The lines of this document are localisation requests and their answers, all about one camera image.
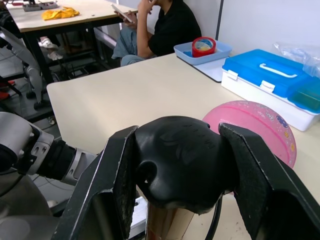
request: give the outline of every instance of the yellow cloth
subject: yellow cloth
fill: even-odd
[[[42,13],[42,19],[47,20],[54,20],[54,19],[67,19],[73,18],[78,16],[80,12],[74,10],[72,7],[64,6],[62,10],[47,10]]]

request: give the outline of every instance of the white table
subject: white table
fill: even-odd
[[[106,0],[59,0],[57,4],[59,9],[56,10],[61,10],[63,7],[71,7],[80,12],[80,15],[45,21],[42,19],[42,13],[45,10],[25,12],[22,6],[6,5],[15,24],[23,35],[26,46],[36,58],[47,83],[53,83],[53,78],[38,45],[38,38],[88,29],[91,34],[96,60],[105,66],[101,59],[97,57],[99,51],[94,28],[122,22],[118,15],[114,13],[114,9],[111,7],[112,2]],[[116,6],[124,13],[128,11],[137,12],[136,9],[130,7]]]
[[[171,115],[202,119],[212,108],[240,99],[174,54],[47,89],[62,139],[92,153],[99,153],[114,132],[126,127]],[[320,203],[320,123],[307,132],[292,131],[298,151],[294,170]],[[204,239],[212,214],[194,216],[184,240]],[[215,239],[250,239],[231,195],[223,197]]]

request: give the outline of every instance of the white shoe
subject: white shoe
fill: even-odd
[[[64,57],[57,53],[56,51],[53,51],[48,54],[48,58],[51,59],[52,61],[60,60],[63,59]]]
[[[42,41],[38,42],[39,46],[45,49],[58,49],[59,47],[56,44],[53,44],[49,38],[45,38]]]

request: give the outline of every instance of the pink ball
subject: pink ball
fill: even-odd
[[[219,123],[249,129],[260,135],[279,159],[293,168],[297,158],[295,137],[287,122],[267,106],[253,101],[231,101],[212,109],[203,119],[218,132]]]

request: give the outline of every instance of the tape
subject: tape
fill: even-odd
[[[216,41],[210,37],[199,37],[192,43],[192,56],[194,58],[214,54],[216,50]]]

